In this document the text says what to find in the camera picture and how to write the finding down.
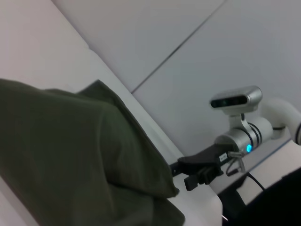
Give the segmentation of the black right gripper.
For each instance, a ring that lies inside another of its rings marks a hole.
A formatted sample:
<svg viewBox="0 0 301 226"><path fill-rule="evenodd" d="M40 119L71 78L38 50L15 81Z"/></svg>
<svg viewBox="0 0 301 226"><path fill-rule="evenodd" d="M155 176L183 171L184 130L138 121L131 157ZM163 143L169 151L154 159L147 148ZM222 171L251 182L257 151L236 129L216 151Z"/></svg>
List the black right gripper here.
<svg viewBox="0 0 301 226"><path fill-rule="evenodd" d="M184 156L169 165L172 176L192 174L184 179L187 191L192 191L198 185L209 185L222 175L220 167L230 160L230 151L232 144L213 144L195 155Z"/></svg>

